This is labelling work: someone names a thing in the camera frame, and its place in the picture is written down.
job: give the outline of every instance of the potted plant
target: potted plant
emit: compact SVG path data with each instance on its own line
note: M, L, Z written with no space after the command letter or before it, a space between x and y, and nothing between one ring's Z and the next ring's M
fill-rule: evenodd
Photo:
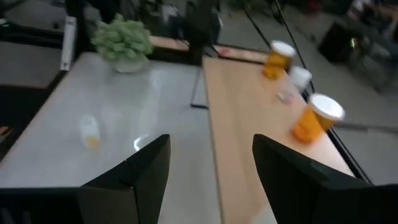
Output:
M143 23L125 21L118 14L110 24L100 22L92 43L99 55L121 73L133 73L145 67L153 46Z

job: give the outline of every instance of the white flower pot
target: white flower pot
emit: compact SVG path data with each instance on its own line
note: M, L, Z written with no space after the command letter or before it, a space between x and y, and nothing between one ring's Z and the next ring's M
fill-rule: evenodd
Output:
M135 60L133 62L122 61L113 63L113 67L120 73L135 73L142 70L149 64L148 59Z

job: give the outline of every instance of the green succulent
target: green succulent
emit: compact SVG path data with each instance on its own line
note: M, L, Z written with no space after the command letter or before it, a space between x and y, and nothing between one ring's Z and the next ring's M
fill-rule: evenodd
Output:
M125 21L118 14L110 23L99 22L91 42L101 57L109 62L135 61L151 54L153 45L143 23Z

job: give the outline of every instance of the black equipment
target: black equipment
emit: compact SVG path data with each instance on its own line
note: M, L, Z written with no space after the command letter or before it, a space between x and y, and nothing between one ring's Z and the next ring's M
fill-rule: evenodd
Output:
M398 185L371 185L261 134L252 149L278 223L398 223Z
M80 188L0 189L0 223L156 224L169 176L169 137Z

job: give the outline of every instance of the concrete floor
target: concrete floor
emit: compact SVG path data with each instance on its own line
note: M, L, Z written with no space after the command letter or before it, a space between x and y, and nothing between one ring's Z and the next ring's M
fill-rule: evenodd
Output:
M13 22L19 22L30 26L43 26L43 29L50 29L51 22L59 17L59 14L57 13L59 12L59 9L49 10L54 10L56 12L50 13L50 15L54 15L54 19L51 17L46 17L45 19L36 18L39 22L35 24L28 24L28 22L31 22L31 19L26 19L25 15L27 14L24 14L21 11L18 11L18 13L15 12L10 16L14 19ZM18 15L24 15L25 19L19 20ZM33 17L41 16L40 14L34 13L31 13L31 15L33 15ZM390 89L383 95L377 94L369 85L364 84L365 82L362 81L363 78L360 74L352 74L344 66L336 66L327 62L326 59L318 53L316 44L308 41L305 36L297 32L295 29L295 26L300 26L305 30L305 32L313 32L315 37L320 40L328 29L328 27L324 25L325 22L326 24L331 24L333 17L322 14L316 19L318 22L310 24L308 23L308 18L303 17L300 13L289 7L285 10L285 15L288 23L291 24L292 33L297 41L305 63L307 64L308 69L313 73L313 82L316 91L333 97L344 106L347 113L345 122L398 127L398 118L396 117L398 114L398 104L396 103L398 100L398 91ZM237 13L229 17L226 11L223 11L221 17L224 27L220 35L220 43L252 49L268 50L266 44L262 41L244 14ZM256 15L253 16L253 18L267 39L279 39L292 43L286 29L275 20L262 15ZM43 59L40 63L38 62L35 65L30 63L30 60L27 60L24 62L24 66L26 67L24 71L36 73L35 82L32 84L46 84L49 77L48 75L41 75L41 70L38 70L37 66L40 64L40 67L47 67L51 64L50 67L57 67L59 61L50 59L50 57L55 57L55 53L52 52L50 54L46 54L46 50L35 47L24 48L26 49L23 54L29 54L30 52L35 51L36 56L42 57ZM0 55L2 55L0 58L7 58L7 55L10 54L11 51L13 51L12 46L3 47L0 49ZM298 57L295 58L294 64L300 65ZM12 75L8 75L9 77L13 77L14 82L25 82L26 75L21 75L22 73L18 74L15 71L9 72L12 72ZM195 94L194 101L196 103L206 103L202 76L199 78L200 84ZM186 86L193 87L193 77L187 79ZM190 95L188 88L184 88L184 91L186 91L186 94ZM201 139L208 139L208 136L205 136L207 133L206 131L208 131L208 123L206 123L205 120L198 122L198 127L196 128L197 133L200 133ZM398 175L395 174L395 170L397 169L395 160L398 158L398 151L396 151L395 146L398 145L398 138L395 134L387 134L378 131L353 131L342 128L336 128L336 132L339 134L340 138L346 144L347 148L358 161L360 166L364 169L365 173L375 184L398 182ZM187 139L189 138L177 136L174 141L176 144L179 144L181 149L183 149L185 147L189 148L192 145L192 143ZM214 173L212 173L209 168L209 164L212 164L213 162L212 158L210 156L198 157L195 153L187 154L183 151L180 152L181 156L184 156L183 159L195 162L195 172L193 175L190 175L189 170L191 170L192 164L188 162L172 164L175 168L174 171L179 172L179 170L184 170L183 173L185 177L189 176L189 178L196 178L195 175L198 175L197 179L193 182L202 182L202 184L207 187L200 189L194 188L189 184L189 179L187 179L184 184L186 184L186 187L189 189L184 191L186 198L183 198L179 195L179 184L181 183L175 182L175 179L173 178L173 181L169 183L168 186L169 193L165 196L165 202L167 202L167 204L165 204L162 209L159 222L219 223L220 218L217 215L218 212L215 212L216 200L210 199L215 197Z

